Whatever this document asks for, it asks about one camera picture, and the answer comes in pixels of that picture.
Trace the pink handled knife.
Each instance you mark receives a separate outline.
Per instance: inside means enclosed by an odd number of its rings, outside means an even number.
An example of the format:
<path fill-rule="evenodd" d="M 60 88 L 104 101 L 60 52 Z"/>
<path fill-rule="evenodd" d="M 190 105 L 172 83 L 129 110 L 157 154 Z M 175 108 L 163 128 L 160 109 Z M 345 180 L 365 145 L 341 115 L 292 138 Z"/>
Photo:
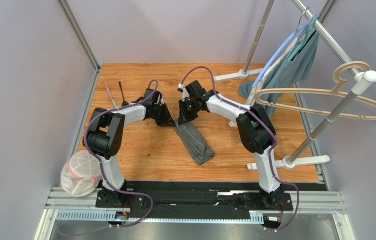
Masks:
<path fill-rule="evenodd" d="M 109 99 L 112 103 L 113 108 L 117 109 L 119 106 L 118 106 L 116 100 L 114 99 L 114 96 L 113 96 L 108 84 L 105 84 L 105 89 L 107 91 L 108 97 L 109 97 Z"/>

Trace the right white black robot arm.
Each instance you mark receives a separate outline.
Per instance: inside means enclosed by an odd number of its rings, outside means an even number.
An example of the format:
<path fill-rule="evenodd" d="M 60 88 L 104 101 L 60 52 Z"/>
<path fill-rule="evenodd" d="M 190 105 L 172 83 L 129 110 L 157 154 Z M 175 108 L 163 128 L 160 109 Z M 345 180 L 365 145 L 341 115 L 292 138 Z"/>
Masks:
<path fill-rule="evenodd" d="M 178 124 L 185 125 L 205 111 L 220 115 L 236 123 L 241 143 L 253 154 L 259 174 L 259 187 L 270 205 L 283 196 L 281 183 L 277 180 L 274 149 L 276 130 L 265 109 L 260 105 L 248 106 L 232 101 L 214 90 L 206 91 L 196 80 L 188 85 L 180 84 Z"/>

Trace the metal clothes rack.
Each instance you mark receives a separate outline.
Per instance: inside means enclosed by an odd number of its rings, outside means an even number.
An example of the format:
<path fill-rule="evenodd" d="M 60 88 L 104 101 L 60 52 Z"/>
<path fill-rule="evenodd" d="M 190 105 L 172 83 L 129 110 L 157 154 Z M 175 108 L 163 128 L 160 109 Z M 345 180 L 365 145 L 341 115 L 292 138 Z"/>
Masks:
<path fill-rule="evenodd" d="M 294 1 L 294 4 L 303 11 L 303 14 L 308 18 L 308 22 L 305 25 L 297 27 L 264 68 L 249 70 L 257 45 L 274 5 L 274 1 L 272 0 L 267 3 L 244 68 L 238 73 L 216 76 L 213 79 L 216 83 L 219 83 L 235 79 L 246 80 L 249 77 L 256 76 L 257 79 L 251 82 L 250 88 L 247 90 L 246 103 L 248 105 L 255 103 L 262 104 L 269 115 L 272 115 L 276 109 L 284 109 L 305 114 L 326 116 L 323 123 L 312 132 L 291 156 L 277 161 L 276 166 L 286 170 L 293 170 L 297 166 L 324 164 L 330 161 L 327 155 L 307 158 L 301 158 L 300 155 L 316 141 L 326 126 L 337 117 L 368 121 L 376 120 L 376 116 L 362 116 L 341 112 L 353 101 L 376 108 L 376 101 L 362 97 L 362 94 L 376 82 L 376 72 L 372 71 L 370 66 L 365 62 L 351 61 L 324 28 L 320 21 L 321 17 L 312 15 L 299 0 Z M 309 77 L 320 38 L 332 48 L 343 62 L 343 65 L 338 67 L 333 75 L 336 86 L 333 89 L 298 88 L 296 84 Z M 310 94 L 340 97 L 343 100 L 341 106 L 338 106 L 331 112 L 278 103 L 279 98 L 283 94 L 288 93 L 294 93 L 297 97 L 303 94 Z"/>

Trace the wooden clothes hanger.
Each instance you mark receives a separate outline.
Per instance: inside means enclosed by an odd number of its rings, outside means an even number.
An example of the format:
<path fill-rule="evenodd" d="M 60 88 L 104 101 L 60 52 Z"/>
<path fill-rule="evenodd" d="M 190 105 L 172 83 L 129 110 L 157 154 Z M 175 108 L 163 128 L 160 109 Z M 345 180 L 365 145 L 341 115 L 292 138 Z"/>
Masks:
<path fill-rule="evenodd" d="M 348 83 L 348 81 L 341 77 L 341 74 L 351 70 L 358 69 L 359 73 L 354 76 L 356 84 L 351 88 L 351 93 L 356 95 L 355 101 L 360 102 L 365 105 L 372 106 L 376 108 L 376 101 L 367 97 L 363 97 L 362 94 L 371 87 L 372 84 L 376 83 L 376 71 L 371 70 L 368 63 L 363 61 L 352 61 L 340 65 L 336 68 L 332 75 L 332 80 L 336 83 L 335 87 L 332 89 L 317 89 L 317 88 L 272 88 L 260 90 L 254 95 L 254 100 L 263 106 L 273 107 L 277 109 L 284 109 L 294 112 L 302 112 L 314 115 L 328 116 L 331 113 L 325 110 L 317 110 L 312 108 L 284 105 L 271 100 L 262 100 L 263 95 L 274 95 L 274 94 L 302 94 L 302 95 L 316 95 L 316 96 L 330 96 L 345 100 L 348 97 L 347 92 L 343 92 L 342 89 Z M 376 121 L 375 116 L 358 115 L 358 114 L 348 114 L 341 113 L 339 115 L 342 118 L 354 119 L 354 120 L 366 120 L 366 121 Z"/>

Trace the black spoon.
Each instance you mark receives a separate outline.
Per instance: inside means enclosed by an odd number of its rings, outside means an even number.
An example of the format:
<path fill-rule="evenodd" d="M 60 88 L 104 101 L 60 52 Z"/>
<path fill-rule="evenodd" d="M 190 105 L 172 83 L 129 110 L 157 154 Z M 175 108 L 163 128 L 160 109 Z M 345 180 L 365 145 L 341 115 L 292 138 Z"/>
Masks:
<path fill-rule="evenodd" d="M 129 103 L 126 101 L 126 98 L 125 98 L 125 95 L 124 95 L 124 90 L 123 90 L 123 86 L 122 86 L 122 82 L 119 81 L 118 82 L 118 85 L 119 85 L 119 89 L 120 89 L 120 92 L 121 92 L 121 96 L 122 96 L 122 106 L 125 107 L 125 106 L 128 106 Z"/>

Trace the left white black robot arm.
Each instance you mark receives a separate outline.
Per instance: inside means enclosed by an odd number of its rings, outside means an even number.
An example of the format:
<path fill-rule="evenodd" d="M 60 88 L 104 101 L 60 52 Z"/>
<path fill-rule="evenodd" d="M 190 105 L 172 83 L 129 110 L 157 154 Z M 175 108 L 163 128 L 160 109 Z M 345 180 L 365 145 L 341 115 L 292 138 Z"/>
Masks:
<path fill-rule="evenodd" d="M 134 195 L 125 190 L 118 153 L 123 143 L 124 128 L 132 123 L 152 119 L 158 127 L 175 127 L 161 92 L 148 88 L 139 101 L 115 109 L 96 108 L 86 127 L 83 145 L 97 158 L 105 191 Z"/>

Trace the blue clothes hanger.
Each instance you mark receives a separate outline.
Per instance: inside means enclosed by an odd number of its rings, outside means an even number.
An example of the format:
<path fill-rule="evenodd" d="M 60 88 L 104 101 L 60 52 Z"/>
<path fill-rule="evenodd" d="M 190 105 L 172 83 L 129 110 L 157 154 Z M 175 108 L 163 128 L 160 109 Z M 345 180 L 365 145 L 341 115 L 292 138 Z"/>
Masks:
<path fill-rule="evenodd" d="M 307 33 L 307 30 L 309 30 L 312 25 L 318 20 L 318 15 L 314 14 L 312 16 L 312 18 L 305 24 L 303 25 L 300 25 L 298 24 L 297 28 L 292 32 L 292 34 L 281 44 L 281 46 L 277 49 L 277 51 L 273 54 L 273 56 L 270 58 L 270 60 L 267 62 L 267 64 L 265 65 L 265 67 L 262 69 L 262 71 L 259 73 L 258 77 L 256 78 L 256 80 L 253 82 L 253 85 L 252 85 L 252 88 L 255 88 L 258 83 L 260 83 L 262 80 L 263 80 L 263 77 L 265 76 L 265 73 L 267 72 L 267 70 L 269 69 L 269 67 L 272 65 L 272 63 L 276 60 L 276 58 L 280 55 L 280 53 L 282 52 L 282 50 L 284 50 L 286 48 L 286 46 L 288 45 L 288 43 L 290 41 L 292 41 L 295 36 L 301 31 L 303 30 L 301 36 L 305 35 Z"/>

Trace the white mesh laundry bag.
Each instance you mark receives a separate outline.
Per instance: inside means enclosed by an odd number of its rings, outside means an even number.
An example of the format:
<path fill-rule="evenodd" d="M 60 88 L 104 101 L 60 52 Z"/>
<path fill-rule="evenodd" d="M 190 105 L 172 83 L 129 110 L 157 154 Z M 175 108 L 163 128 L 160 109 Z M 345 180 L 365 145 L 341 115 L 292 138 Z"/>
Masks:
<path fill-rule="evenodd" d="M 93 193 L 102 180 L 99 161 L 87 150 L 75 153 L 60 174 L 63 190 L 75 198 Z"/>

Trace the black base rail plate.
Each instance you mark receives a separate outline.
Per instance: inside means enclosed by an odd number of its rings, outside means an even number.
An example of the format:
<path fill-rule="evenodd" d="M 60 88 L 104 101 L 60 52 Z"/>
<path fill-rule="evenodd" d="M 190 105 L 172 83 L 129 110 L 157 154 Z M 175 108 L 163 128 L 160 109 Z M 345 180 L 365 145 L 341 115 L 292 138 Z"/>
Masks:
<path fill-rule="evenodd" d="M 121 194 L 101 187 L 97 208 L 124 208 L 130 217 L 148 219 L 248 220 L 251 211 L 275 211 L 278 215 L 296 208 L 285 187 L 268 194 L 257 182 L 127 181 Z"/>

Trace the grey stitched cloth napkin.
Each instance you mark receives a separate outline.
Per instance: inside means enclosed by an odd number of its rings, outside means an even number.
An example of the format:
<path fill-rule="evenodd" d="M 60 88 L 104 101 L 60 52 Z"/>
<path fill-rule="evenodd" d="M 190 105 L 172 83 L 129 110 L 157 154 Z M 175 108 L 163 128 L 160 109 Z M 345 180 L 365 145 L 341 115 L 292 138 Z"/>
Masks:
<path fill-rule="evenodd" d="M 191 122 L 179 124 L 177 120 L 174 130 L 198 166 L 215 157 L 215 151 L 208 145 L 203 135 Z"/>

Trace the teal hanging garment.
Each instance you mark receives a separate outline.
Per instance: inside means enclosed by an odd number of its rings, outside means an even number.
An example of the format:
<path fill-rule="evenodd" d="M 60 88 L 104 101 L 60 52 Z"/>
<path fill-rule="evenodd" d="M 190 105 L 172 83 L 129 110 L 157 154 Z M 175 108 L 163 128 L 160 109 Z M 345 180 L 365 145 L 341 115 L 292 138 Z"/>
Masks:
<path fill-rule="evenodd" d="M 238 94 L 246 99 L 246 105 L 255 105 L 255 94 L 261 90 L 289 88 L 299 81 L 308 79 L 320 39 L 313 25 L 303 36 L 303 30 L 298 32 L 271 64 L 256 87 L 252 88 L 255 80 L 240 85 Z"/>

